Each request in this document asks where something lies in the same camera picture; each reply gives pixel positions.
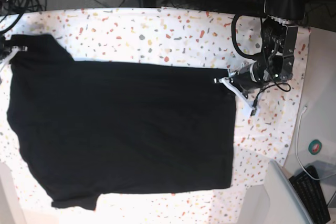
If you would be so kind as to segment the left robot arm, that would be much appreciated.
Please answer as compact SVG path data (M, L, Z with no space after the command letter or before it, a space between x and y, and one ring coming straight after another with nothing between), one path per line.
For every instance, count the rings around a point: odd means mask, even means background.
M240 56L253 61L230 77L230 84L244 97L269 83L279 86L292 78L298 22L304 19L305 3L306 0L264 0L266 18L261 21L261 51L253 55L241 51L237 43L236 24L240 15L234 16L233 46Z

